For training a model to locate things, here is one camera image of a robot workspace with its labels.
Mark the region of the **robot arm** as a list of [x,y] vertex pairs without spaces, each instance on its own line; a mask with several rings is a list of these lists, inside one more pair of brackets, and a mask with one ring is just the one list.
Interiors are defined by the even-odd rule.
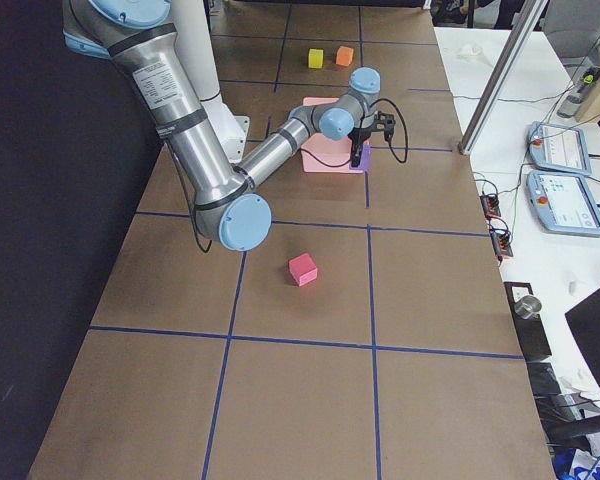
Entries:
[[256,189],[314,134],[349,138],[357,162],[375,132],[393,135],[392,115],[378,111],[380,75],[356,69],[335,101],[298,106],[248,154],[229,149],[245,131],[222,101],[201,1],[65,1],[63,33],[76,53],[111,61],[149,110],[159,137],[186,174],[197,235],[248,251],[268,235],[272,214]]

